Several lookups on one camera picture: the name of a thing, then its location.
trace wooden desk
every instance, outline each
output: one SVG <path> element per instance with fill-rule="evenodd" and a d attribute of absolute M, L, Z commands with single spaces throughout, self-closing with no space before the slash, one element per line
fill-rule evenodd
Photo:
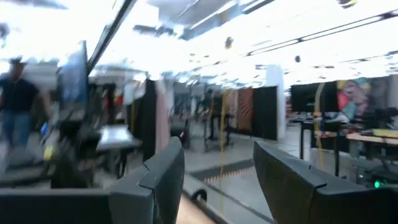
<path fill-rule="evenodd" d="M 355 140 L 355 141 L 376 142 L 376 143 L 385 143 L 385 144 L 398 145 L 398 139 L 395 139 L 395 138 L 382 138 L 382 137 L 375 137 L 375 136 L 363 136 L 363 135 L 360 135 L 359 133 L 347 134 L 347 139 Z"/>
<path fill-rule="evenodd" d="M 181 196 L 176 224 L 215 224 L 185 196 Z"/>
<path fill-rule="evenodd" d="M 360 133 L 352 133 L 352 134 L 347 134 L 347 139 L 353 142 L 363 142 L 364 148 L 365 148 L 365 156 L 366 159 L 371 160 L 373 159 L 373 143 L 378 143 L 378 144 L 386 144 L 390 145 L 392 147 L 398 146 L 398 139 L 395 138 L 382 138 L 382 137 L 376 137 L 376 136 L 363 136 Z M 362 151 L 362 146 L 357 145 L 357 144 L 350 144 L 349 146 L 349 153 L 351 157 L 358 158 L 360 155 L 360 152 Z"/>
<path fill-rule="evenodd" d="M 338 133 L 336 132 L 337 130 L 339 130 L 340 128 L 340 123 L 333 123 L 333 122 L 325 122 L 325 124 L 328 124 L 329 126 L 335 126 L 336 124 L 338 125 L 338 128 L 328 128 L 331 129 L 332 131 L 326 131 L 328 133 L 330 133 L 331 135 L 329 135 L 329 138 L 333 138 L 334 139 L 334 143 L 333 143 L 333 153 L 335 155 L 335 176 L 338 177 L 340 175 L 340 152 L 338 149 L 338 146 L 336 145 L 337 139 L 341 138 L 341 136 L 338 135 Z M 313 121 L 302 121 L 300 122 L 300 159 L 304 159 L 304 131 L 305 130 L 310 130 L 311 131 L 311 137 L 315 136 L 317 137 L 317 135 L 323 135 L 323 131 L 315 131 L 314 130 L 314 123 Z"/>

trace floor mat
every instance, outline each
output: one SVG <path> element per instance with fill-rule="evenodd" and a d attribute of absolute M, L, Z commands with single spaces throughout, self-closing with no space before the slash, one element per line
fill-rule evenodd
<path fill-rule="evenodd" d="M 250 169 L 254 168 L 254 161 L 252 159 L 246 161 L 235 162 L 232 164 L 224 165 L 223 166 L 223 174 L 221 174 L 221 166 L 214 167 L 211 169 L 201 170 L 192 172 L 191 175 L 206 183 L 209 184 L 211 182 L 216 182 L 220 179 L 232 177 L 234 175 L 239 175 L 244 172 L 249 171 Z"/>

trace cable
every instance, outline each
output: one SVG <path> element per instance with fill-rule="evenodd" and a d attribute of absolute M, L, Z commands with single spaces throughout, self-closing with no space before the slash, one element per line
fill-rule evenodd
<path fill-rule="evenodd" d="M 326 85 L 326 83 L 321 83 L 318 86 L 317 92 L 315 93 L 315 104 L 314 104 L 314 135 L 317 140 L 317 145 L 318 145 L 318 150 L 319 150 L 319 163 L 320 163 L 320 169 L 323 170 L 323 150 L 322 150 L 322 142 L 321 142 L 321 135 L 317 134 L 319 132 L 320 127 L 319 127 L 319 122 L 321 122 L 321 119 L 315 119 L 315 116 L 321 113 L 319 109 L 319 104 L 320 104 L 320 95 L 322 93 L 323 87 Z"/>

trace floor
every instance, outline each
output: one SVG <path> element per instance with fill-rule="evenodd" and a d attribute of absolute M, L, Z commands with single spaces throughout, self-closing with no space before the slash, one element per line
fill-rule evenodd
<path fill-rule="evenodd" d="M 205 188 L 208 192 L 208 204 L 232 223 L 273 223 L 272 215 L 267 202 L 262 194 L 257 180 L 255 169 L 249 169 L 242 174 L 232 175 L 209 185 L 203 184 L 189 174 L 199 170 L 218 167 L 220 164 L 233 164 L 252 158 L 254 141 L 262 139 L 247 136 L 232 135 L 233 146 L 228 147 L 223 153 L 220 151 L 203 152 L 203 130 L 200 127 L 192 128 L 194 139 L 191 149 L 185 151 L 185 188 Z M 265 141 L 275 148 L 283 150 L 293 156 L 299 156 L 300 126 L 288 127 L 286 137 L 279 141 Z M 310 149 L 310 133 L 305 133 L 304 159 L 309 163 L 319 166 L 319 152 Z M 340 174 L 350 174 L 349 155 L 341 155 Z M 323 152 L 323 170 L 334 174 L 334 155 L 329 151 Z"/>

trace person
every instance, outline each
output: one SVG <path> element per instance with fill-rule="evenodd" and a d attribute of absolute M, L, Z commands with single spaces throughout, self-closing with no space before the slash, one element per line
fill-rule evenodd
<path fill-rule="evenodd" d="M 198 108 L 202 108 L 203 111 L 206 111 L 206 116 L 208 117 L 208 119 L 203 119 L 202 120 L 202 125 L 204 128 L 204 132 L 203 132 L 203 137 L 207 138 L 207 139 L 214 139 L 214 124 L 213 124 L 213 120 L 214 120 L 214 92 L 212 89 L 207 90 L 204 99 L 199 102 L 197 109 Z M 208 126 L 208 120 L 210 120 L 210 135 L 207 136 L 207 126 Z"/>
<path fill-rule="evenodd" d="M 0 78 L 2 88 L 2 131 L 9 151 L 17 147 L 26 148 L 30 134 L 30 109 L 36 98 L 43 101 L 47 118 L 50 118 L 50 101 L 47 95 L 22 78 L 25 64 L 20 59 L 10 61 L 11 71 Z"/>

